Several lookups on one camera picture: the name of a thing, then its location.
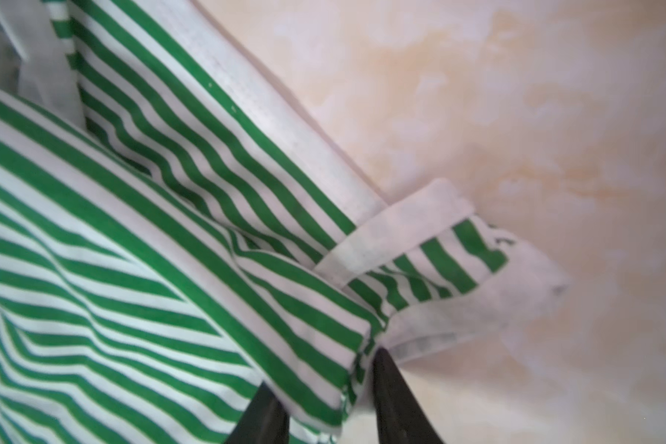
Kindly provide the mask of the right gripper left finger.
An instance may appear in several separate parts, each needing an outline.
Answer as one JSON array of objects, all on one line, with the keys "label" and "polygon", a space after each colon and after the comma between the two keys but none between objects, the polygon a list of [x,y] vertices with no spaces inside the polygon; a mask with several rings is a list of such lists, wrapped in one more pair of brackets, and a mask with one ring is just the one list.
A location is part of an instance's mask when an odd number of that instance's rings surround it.
[{"label": "right gripper left finger", "polygon": [[276,395],[262,384],[226,444],[288,444],[290,416]]}]

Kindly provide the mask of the green white striped garment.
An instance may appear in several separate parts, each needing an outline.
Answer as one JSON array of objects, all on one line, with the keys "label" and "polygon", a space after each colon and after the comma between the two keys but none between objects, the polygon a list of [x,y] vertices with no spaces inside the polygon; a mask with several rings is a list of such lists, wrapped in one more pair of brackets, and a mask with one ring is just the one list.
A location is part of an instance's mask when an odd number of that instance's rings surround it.
[{"label": "green white striped garment", "polygon": [[334,443],[566,277],[446,181],[386,203],[188,1],[0,1],[0,442]]}]

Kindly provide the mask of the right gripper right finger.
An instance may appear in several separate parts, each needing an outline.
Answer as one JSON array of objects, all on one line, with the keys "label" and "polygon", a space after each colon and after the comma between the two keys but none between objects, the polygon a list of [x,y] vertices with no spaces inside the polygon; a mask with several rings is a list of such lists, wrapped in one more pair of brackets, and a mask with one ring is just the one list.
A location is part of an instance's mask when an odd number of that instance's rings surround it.
[{"label": "right gripper right finger", "polygon": [[379,443],[442,444],[387,350],[377,351],[372,370]]}]

